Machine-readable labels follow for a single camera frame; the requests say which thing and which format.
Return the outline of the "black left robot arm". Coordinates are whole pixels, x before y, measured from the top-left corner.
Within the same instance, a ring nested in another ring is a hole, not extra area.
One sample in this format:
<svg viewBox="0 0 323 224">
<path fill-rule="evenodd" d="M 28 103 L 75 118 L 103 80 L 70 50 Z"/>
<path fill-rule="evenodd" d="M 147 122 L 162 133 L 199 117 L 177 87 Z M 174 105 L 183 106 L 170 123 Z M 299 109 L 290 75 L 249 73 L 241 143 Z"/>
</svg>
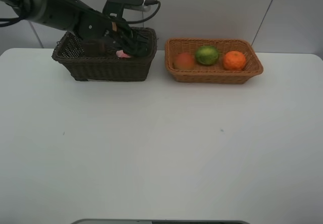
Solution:
<svg viewBox="0 0 323 224">
<path fill-rule="evenodd" d="M 1 27 L 31 21 L 68 31 L 82 40 L 101 40 L 136 54 L 140 48 L 138 33 L 121 17 L 98 12 L 80 0 L 1 0 L 17 14 L 2 18 Z"/>
</svg>

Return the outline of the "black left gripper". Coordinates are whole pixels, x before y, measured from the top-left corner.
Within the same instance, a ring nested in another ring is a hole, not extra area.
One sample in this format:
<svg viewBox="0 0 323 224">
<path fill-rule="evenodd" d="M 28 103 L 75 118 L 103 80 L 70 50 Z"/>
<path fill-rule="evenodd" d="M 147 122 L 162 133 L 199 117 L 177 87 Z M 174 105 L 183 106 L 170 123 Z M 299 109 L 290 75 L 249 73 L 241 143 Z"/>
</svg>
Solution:
<svg viewBox="0 0 323 224">
<path fill-rule="evenodd" d="M 122 50 L 134 49 L 134 31 L 125 20 L 99 12 L 82 12 L 75 25 L 75 35 L 85 41 L 99 40 Z"/>
</svg>

